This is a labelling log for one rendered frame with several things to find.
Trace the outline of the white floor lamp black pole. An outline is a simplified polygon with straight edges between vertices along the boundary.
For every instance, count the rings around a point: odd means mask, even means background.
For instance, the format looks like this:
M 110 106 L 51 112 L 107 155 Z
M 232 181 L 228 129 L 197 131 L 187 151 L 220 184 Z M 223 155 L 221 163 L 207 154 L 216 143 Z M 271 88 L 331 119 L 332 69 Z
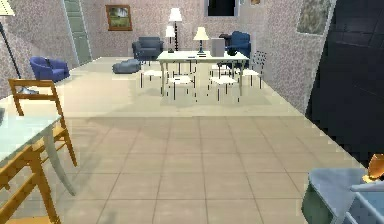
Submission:
M 182 15 L 179 8 L 172 8 L 170 10 L 169 21 L 174 25 L 175 33 L 175 50 L 178 50 L 178 27 L 177 24 L 182 21 Z

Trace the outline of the white chair black legs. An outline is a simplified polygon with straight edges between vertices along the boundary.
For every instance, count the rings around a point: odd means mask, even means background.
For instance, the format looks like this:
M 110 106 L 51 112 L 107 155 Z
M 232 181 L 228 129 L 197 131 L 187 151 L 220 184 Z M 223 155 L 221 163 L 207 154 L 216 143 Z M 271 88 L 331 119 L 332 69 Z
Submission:
M 227 64 L 215 63 L 209 70 L 211 77 L 231 76 L 232 69 Z
M 253 85 L 253 77 L 259 78 L 259 88 L 262 88 L 262 81 L 264 78 L 264 70 L 267 61 L 267 53 L 257 50 L 252 56 L 249 67 L 243 70 L 244 76 L 250 77 L 250 85 Z
M 235 80 L 230 75 L 213 76 L 209 78 L 207 90 L 213 91 L 215 93 L 215 99 L 220 101 L 221 96 L 228 96 L 229 89 L 237 83 L 238 80 Z
M 167 63 L 163 93 L 173 100 L 176 99 L 177 92 L 196 96 L 196 73 L 197 64 L 192 60 Z
M 162 77 L 162 71 L 161 70 L 147 70 L 143 71 L 140 74 L 140 87 L 144 87 L 144 77 L 148 76 L 149 80 L 151 81 L 153 77 L 159 77 L 161 79 Z

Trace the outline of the small white table lamp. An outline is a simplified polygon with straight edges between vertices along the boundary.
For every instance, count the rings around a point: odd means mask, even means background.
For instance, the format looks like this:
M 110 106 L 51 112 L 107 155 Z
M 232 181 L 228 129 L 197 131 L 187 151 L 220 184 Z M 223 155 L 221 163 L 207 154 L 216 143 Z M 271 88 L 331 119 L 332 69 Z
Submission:
M 168 25 L 166 27 L 165 37 L 169 39 L 168 52 L 173 53 L 174 50 L 172 48 L 172 39 L 175 37 L 175 30 L 172 25 Z

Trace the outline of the white dining table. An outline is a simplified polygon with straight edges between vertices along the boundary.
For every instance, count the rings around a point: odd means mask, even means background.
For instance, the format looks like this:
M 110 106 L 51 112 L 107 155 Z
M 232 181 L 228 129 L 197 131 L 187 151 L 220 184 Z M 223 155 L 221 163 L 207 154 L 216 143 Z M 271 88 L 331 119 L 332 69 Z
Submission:
M 187 58 L 188 56 L 196 56 L 196 58 Z M 206 51 L 203 55 L 199 55 L 197 51 L 175 51 L 174 53 L 169 53 L 168 51 L 163 51 L 158 57 L 157 61 L 160 63 L 162 71 L 162 83 L 161 83 L 161 95 L 165 87 L 165 75 L 166 75 L 166 64 L 173 61 L 182 62 L 186 60 L 192 60 L 195 63 L 231 63 L 232 65 L 239 63 L 240 67 L 240 76 L 243 76 L 243 70 L 245 63 L 249 60 L 246 56 L 241 53 L 236 53 L 234 56 L 230 56 L 227 53 L 224 53 L 223 57 L 212 57 L 209 51 Z

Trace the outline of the cream shade blue table lamp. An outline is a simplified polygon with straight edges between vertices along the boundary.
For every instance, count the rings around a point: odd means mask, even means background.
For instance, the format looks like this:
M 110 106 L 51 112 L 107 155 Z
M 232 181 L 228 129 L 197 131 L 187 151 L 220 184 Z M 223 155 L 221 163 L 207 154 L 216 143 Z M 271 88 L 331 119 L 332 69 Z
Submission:
M 206 33 L 205 28 L 204 27 L 198 27 L 197 31 L 196 31 L 196 34 L 194 36 L 194 40 L 199 42 L 199 51 L 198 51 L 199 55 L 203 55 L 204 54 L 203 42 L 207 41 L 208 39 L 209 39 L 209 37 L 208 37 L 208 35 Z

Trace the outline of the grey framed wall picture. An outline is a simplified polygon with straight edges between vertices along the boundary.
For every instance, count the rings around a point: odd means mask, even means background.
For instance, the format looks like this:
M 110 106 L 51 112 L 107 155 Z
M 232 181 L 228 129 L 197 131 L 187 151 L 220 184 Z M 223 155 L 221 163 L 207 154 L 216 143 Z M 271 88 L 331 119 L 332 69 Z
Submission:
M 329 17 L 332 0 L 303 0 L 297 32 L 322 35 Z

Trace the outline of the dark window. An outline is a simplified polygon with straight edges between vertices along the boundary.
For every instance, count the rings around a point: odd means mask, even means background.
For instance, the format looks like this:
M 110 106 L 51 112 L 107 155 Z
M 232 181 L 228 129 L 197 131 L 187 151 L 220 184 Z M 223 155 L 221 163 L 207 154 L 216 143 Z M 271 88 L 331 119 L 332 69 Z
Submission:
M 238 15 L 238 0 L 204 0 L 208 17 L 234 17 Z

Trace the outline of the orange vase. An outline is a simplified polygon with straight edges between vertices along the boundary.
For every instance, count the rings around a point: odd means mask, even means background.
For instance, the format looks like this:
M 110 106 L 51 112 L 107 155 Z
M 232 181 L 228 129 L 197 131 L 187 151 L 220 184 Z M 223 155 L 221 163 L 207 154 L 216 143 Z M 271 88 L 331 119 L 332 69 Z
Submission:
M 384 154 L 374 154 L 369 162 L 368 173 L 362 177 L 365 183 L 377 181 L 384 175 Z

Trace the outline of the pale green room door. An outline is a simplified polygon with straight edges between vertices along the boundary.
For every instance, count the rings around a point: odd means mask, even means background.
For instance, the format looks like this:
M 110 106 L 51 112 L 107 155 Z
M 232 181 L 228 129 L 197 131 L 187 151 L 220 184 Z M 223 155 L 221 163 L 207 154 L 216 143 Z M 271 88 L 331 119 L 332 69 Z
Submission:
M 84 65 L 92 61 L 92 56 L 80 0 L 63 0 L 63 2 L 77 59 L 80 65 Z

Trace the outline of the tall floor lamp grey base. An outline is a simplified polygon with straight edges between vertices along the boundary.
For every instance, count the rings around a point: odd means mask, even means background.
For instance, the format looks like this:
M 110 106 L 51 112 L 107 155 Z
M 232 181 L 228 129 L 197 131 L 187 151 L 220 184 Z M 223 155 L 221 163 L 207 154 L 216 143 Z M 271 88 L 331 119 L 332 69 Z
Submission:
M 14 15 L 15 15 L 15 12 L 12 9 L 12 7 L 11 7 L 10 3 L 8 2 L 8 0 L 0 0 L 0 16 L 5 17 L 5 16 L 14 16 Z M 5 46 L 6 46 L 7 50 L 8 50 L 10 58 L 12 60 L 12 63 L 13 63 L 13 66 L 15 68 L 15 71 L 17 73 L 17 76 L 18 76 L 18 78 L 21 78 L 21 74 L 19 72 L 18 66 L 16 64 L 15 58 L 13 56 L 12 50 L 10 48 L 8 39 L 7 39 L 6 34 L 5 34 L 4 26 L 3 26 L 1 21 L 0 21 L 0 35 L 2 36 L 2 38 L 4 40 Z M 31 90 L 31 89 L 28 89 L 25 86 L 22 86 L 21 90 L 20 90 L 20 93 L 22 93 L 22 94 L 38 94 L 38 91 Z

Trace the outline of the grey box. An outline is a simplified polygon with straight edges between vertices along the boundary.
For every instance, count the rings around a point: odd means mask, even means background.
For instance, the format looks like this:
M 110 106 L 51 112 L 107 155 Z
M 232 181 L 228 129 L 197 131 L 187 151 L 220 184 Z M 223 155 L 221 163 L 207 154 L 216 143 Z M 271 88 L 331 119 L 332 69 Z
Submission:
M 223 57 L 225 52 L 225 39 L 224 38 L 212 38 L 211 39 L 211 56 Z

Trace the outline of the grey floor cushion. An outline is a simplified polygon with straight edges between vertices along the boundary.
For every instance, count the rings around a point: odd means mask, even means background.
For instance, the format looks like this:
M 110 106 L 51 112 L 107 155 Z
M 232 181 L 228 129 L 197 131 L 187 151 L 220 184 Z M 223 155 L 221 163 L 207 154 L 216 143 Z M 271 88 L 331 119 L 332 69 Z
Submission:
M 138 59 L 128 59 L 112 66 L 115 74 L 132 74 L 141 69 L 141 62 Z

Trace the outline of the brown framed landscape picture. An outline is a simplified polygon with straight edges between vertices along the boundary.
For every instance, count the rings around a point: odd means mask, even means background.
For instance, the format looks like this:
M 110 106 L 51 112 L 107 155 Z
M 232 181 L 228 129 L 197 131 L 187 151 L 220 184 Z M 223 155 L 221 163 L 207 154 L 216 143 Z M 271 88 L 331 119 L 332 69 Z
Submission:
M 106 5 L 109 31 L 132 31 L 131 11 L 129 5 Z

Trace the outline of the pale glass top table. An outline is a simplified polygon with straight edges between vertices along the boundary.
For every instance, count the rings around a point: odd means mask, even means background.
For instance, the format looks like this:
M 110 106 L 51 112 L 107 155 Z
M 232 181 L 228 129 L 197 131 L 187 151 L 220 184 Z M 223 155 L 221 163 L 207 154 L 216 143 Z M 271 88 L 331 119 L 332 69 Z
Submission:
M 72 195 L 76 191 L 69 181 L 54 145 L 53 125 L 59 115 L 16 116 L 5 114 L 0 124 L 0 168 L 5 166 L 26 145 L 43 139 L 48 159 L 66 190 Z

